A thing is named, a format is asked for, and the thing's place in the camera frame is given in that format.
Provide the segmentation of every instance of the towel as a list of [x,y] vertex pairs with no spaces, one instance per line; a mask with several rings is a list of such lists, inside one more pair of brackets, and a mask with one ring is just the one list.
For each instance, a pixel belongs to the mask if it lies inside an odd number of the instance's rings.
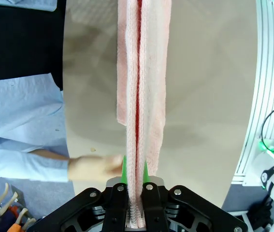
[[132,228],[144,226],[144,163],[147,162],[149,175],[155,175],[158,168],[165,125],[170,15],[171,0],[118,1],[117,120],[127,126]]

